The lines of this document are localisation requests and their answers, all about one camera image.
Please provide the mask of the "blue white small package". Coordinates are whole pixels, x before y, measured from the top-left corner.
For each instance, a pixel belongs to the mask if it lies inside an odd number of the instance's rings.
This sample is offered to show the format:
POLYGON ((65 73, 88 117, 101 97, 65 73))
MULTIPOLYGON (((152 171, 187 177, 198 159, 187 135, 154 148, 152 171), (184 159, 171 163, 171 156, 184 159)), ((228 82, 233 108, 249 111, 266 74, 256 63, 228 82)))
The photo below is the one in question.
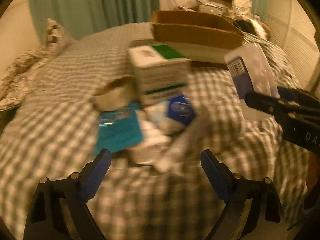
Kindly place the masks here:
POLYGON ((168 100, 167 117, 188 126, 196 117, 194 108, 183 94, 168 100))

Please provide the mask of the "white plaster pig figurine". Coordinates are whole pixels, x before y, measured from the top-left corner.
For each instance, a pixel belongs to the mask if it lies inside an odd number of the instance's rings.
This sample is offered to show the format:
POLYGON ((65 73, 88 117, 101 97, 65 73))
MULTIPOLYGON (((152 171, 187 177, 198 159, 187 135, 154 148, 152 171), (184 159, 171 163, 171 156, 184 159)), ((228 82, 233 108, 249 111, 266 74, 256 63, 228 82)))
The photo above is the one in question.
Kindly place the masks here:
POLYGON ((116 79, 104 87, 98 88, 92 96, 92 103, 100 112, 111 112, 128 106, 138 100, 133 77, 116 79))

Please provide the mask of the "white crumpled packet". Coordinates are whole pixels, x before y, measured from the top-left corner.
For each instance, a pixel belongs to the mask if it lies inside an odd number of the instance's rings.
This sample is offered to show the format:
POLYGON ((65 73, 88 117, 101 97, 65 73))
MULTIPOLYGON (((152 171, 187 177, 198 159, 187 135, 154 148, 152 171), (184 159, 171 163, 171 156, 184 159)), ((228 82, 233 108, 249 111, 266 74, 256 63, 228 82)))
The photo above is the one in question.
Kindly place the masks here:
POLYGON ((142 110, 136 110, 143 139, 127 149, 135 164, 153 166, 158 172, 166 173, 181 161, 187 151, 187 140, 182 134, 174 140, 147 120, 142 110))

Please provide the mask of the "clear blue packaged card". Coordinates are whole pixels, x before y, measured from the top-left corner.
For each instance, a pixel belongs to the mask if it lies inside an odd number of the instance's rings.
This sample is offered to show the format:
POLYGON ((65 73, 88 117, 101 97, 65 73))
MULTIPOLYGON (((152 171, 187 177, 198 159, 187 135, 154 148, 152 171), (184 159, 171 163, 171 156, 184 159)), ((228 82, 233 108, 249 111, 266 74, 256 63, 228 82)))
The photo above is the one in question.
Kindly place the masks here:
POLYGON ((261 121, 271 115, 248 107, 245 95, 248 92, 257 92, 279 98, 279 92, 268 60, 257 43, 240 46, 228 52, 225 63, 234 82, 242 115, 249 121, 261 121))

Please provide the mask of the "patterned pillow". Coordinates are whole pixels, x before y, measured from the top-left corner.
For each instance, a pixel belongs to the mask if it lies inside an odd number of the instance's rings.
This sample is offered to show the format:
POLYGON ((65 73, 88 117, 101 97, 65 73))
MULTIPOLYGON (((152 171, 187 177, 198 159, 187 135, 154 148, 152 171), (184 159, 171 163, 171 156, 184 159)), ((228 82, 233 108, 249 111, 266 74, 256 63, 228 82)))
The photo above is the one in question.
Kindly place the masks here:
POLYGON ((63 26, 58 24, 56 20, 51 18, 47 19, 47 27, 46 27, 46 45, 60 45, 66 46, 69 44, 73 38, 69 33, 64 29, 63 26))

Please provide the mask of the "green white medicine box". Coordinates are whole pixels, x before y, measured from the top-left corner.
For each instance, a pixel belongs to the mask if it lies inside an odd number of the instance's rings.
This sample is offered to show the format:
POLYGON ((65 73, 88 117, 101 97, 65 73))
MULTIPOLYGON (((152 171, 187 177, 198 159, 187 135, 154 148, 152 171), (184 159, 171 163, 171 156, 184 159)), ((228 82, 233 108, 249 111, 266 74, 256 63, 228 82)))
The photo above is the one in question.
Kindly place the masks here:
POLYGON ((143 107, 183 93, 188 85, 191 60, 165 44, 148 44, 128 49, 143 107))

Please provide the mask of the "teal flat booklet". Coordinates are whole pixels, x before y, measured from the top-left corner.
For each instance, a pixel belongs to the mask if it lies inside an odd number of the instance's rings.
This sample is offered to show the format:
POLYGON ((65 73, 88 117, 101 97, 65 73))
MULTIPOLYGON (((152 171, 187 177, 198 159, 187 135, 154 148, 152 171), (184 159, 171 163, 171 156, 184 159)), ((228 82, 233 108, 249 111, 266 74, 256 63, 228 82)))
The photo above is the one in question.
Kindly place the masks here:
POLYGON ((102 149, 107 149, 111 153, 120 152, 144 139, 137 110, 140 110, 138 103, 132 102, 124 108, 100 115, 95 155, 102 149))

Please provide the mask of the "brown cardboard box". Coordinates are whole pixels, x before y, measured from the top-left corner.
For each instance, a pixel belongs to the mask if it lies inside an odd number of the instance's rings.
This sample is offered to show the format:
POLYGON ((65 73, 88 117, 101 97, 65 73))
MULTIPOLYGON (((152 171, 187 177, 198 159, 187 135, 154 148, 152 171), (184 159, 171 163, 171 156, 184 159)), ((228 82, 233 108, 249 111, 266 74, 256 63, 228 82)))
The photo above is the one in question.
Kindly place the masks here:
POLYGON ((151 23, 156 42, 167 44, 198 65, 225 68, 224 56, 244 40, 242 31, 213 14, 155 10, 151 23))

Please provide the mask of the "grey checkered duvet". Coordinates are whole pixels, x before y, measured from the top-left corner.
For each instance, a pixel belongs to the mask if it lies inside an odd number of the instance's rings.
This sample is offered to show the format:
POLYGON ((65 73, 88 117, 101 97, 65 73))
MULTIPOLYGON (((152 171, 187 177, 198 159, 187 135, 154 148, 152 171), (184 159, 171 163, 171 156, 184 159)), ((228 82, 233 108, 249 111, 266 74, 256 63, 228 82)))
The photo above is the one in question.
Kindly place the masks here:
POLYGON ((166 136, 136 104, 109 114, 100 133, 93 96, 133 76, 127 52, 153 42, 152 25, 75 40, 49 20, 47 39, 1 76, 1 110, 17 107, 1 131, 1 218, 17 239, 40 179, 81 170, 99 142, 115 159, 88 206, 108 239, 203 239, 223 209, 200 165, 207 148, 248 179, 272 178, 287 226, 301 218, 308 153, 283 140, 273 118, 244 119, 229 72, 186 72, 185 94, 201 121, 181 139, 166 136))

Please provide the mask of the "black white plush toy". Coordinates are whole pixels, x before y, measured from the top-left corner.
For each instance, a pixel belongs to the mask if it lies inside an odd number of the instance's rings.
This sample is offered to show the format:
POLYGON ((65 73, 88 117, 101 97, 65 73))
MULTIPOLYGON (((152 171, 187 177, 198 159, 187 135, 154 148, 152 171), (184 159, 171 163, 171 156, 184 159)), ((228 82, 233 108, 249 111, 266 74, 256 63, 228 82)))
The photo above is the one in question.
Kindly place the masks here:
POLYGON ((265 40, 269 40, 271 37, 271 29, 267 24, 251 18, 246 17, 235 20, 233 25, 245 33, 255 35, 265 40))

